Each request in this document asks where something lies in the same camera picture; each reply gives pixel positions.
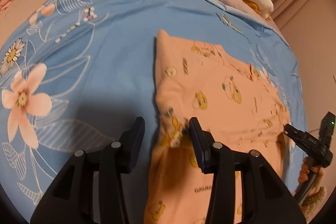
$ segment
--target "bed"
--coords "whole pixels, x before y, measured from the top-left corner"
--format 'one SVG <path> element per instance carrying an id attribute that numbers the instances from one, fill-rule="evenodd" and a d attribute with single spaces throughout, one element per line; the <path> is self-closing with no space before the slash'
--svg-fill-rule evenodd
<path id="1" fill-rule="evenodd" d="M 43 63 L 46 75 L 36 90 L 51 98 L 52 109 L 43 118 L 28 116 L 39 140 L 36 149 L 26 145 L 19 132 L 9 142 L 4 127 L 0 184 L 28 222 L 71 153 L 101 148 L 143 116 L 146 133 L 137 167 L 123 178 L 130 222 L 142 223 L 150 150 L 159 123 L 153 63 L 160 28 L 177 37 L 220 44 L 232 57 L 266 70 L 289 109 L 291 124 L 306 130 L 297 61 L 289 45 L 276 29 L 233 7 L 217 0 L 26 2 L 16 0 L 0 14 L 0 41 L 5 41 L 1 59 L 13 43 L 21 43 L 19 38 L 26 41 L 20 44 L 16 64 L 4 68 L 0 88 L 9 90 L 18 71 L 28 80 L 34 64 Z M 55 9 L 34 19 L 42 3 Z M 7 125 L 10 112 L 1 106 L 1 125 Z M 290 191 L 297 185 L 304 156 L 296 146 L 288 146 L 283 180 Z"/>

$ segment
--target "hand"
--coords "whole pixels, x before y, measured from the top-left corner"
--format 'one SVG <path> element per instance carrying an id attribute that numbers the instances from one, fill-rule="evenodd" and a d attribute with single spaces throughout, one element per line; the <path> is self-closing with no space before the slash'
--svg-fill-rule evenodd
<path id="1" fill-rule="evenodd" d="M 308 174 L 310 172 L 314 172 L 314 173 L 318 173 L 317 174 L 317 179 L 315 181 L 315 184 L 313 185 L 313 187 L 311 188 L 309 195 L 314 195 L 316 193 L 318 193 L 318 191 L 320 190 L 321 187 L 321 181 L 322 181 L 322 177 L 324 176 L 324 168 L 320 167 L 320 166 L 313 166 L 312 168 L 308 168 L 307 163 L 307 158 L 305 158 L 303 160 L 303 164 L 301 166 L 301 171 L 300 171 L 300 175 L 299 175 L 299 183 L 303 183 L 305 181 L 308 180 Z"/>

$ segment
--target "daisy print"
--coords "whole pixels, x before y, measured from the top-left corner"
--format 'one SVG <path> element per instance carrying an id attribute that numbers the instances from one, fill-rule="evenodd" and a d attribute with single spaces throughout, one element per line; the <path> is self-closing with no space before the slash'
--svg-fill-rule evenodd
<path id="1" fill-rule="evenodd" d="M 7 132 L 11 142 L 17 130 L 20 130 L 23 141 L 33 149 L 39 146 L 33 125 L 28 120 L 27 114 L 37 117 L 45 117 L 49 114 L 52 102 L 46 93 L 35 93 L 41 84 L 47 67 L 45 64 L 37 64 L 30 72 L 27 81 L 18 71 L 10 85 L 10 90 L 2 90 L 2 105 L 11 109 L 8 116 Z"/>
<path id="2" fill-rule="evenodd" d="M 25 43 L 22 41 L 22 38 L 18 38 L 13 45 L 8 49 L 5 54 L 5 57 L 1 61 L 0 65 L 0 76 L 3 77 L 9 69 L 14 66 L 14 63 L 21 56 L 21 52 L 25 47 Z"/>

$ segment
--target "metal screw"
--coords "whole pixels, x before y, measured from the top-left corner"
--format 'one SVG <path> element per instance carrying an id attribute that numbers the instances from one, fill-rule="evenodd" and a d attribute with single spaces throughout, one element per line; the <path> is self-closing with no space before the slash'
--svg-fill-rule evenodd
<path id="1" fill-rule="evenodd" d="M 77 151 L 75 152 L 75 156 L 76 156 L 76 157 L 81 157 L 81 156 L 83 156 L 83 154 L 84 154 L 84 151 L 83 151 L 83 150 L 77 150 Z"/>
<path id="2" fill-rule="evenodd" d="M 120 142 L 113 142 L 113 143 L 111 143 L 111 147 L 112 148 L 119 148 L 120 146 L 121 146 Z"/>
<path id="3" fill-rule="evenodd" d="M 250 151 L 250 153 L 251 153 L 251 155 L 252 156 L 254 156 L 254 157 L 256 157 L 256 158 L 258 158 L 259 156 L 260 156 L 260 153 L 259 153 L 259 151 L 257 151 L 257 150 L 251 150 Z"/>
<path id="4" fill-rule="evenodd" d="M 212 147 L 213 147 L 213 148 L 216 148 L 216 149 L 221 149 L 221 148 L 223 147 L 223 144 L 220 143 L 220 142 L 214 142 L 214 143 L 212 144 Z"/>

